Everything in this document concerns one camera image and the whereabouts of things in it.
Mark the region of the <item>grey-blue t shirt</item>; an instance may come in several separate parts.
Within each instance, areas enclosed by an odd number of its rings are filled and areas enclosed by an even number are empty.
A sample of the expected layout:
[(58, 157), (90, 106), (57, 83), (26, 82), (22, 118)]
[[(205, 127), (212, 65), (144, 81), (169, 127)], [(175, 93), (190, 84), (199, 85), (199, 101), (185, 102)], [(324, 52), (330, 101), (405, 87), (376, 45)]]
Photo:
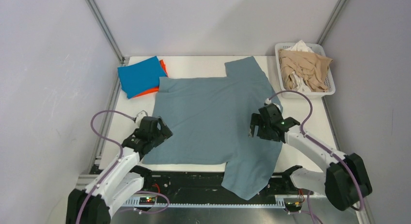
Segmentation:
[(225, 164), (222, 186), (250, 200), (267, 186), (282, 143), (249, 136), (252, 114), (274, 94), (254, 57), (226, 62), (225, 77), (162, 77), (154, 116), (172, 136), (144, 164)]

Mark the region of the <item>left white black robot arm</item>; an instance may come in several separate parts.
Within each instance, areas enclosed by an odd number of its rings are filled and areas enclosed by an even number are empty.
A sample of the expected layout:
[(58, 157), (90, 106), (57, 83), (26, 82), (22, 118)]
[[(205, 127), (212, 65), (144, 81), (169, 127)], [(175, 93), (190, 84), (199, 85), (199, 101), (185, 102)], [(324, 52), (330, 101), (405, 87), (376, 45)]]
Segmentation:
[(136, 193), (151, 194), (152, 171), (139, 165), (153, 148), (172, 136), (161, 117), (145, 116), (120, 144), (116, 158), (84, 189), (68, 196), (67, 224), (109, 224), (117, 210)]

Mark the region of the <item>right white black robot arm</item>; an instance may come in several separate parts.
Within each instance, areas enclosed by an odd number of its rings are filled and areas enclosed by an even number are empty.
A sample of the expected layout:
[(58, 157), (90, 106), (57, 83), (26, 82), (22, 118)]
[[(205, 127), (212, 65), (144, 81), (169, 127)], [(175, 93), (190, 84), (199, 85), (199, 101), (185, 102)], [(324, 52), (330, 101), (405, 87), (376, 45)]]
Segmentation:
[(266, 104), (251, 115), (249, 136), (287, 144), (310, 158), (321, 170), (301, 166), (287, 170), (282, 189), (289, 194), (306, 189), (325, 195), (338, 210), (344, 211), (373, 192), (363, 159), (345, 154), (307, 132), (292, 117), (283, 118), (280, 108)]

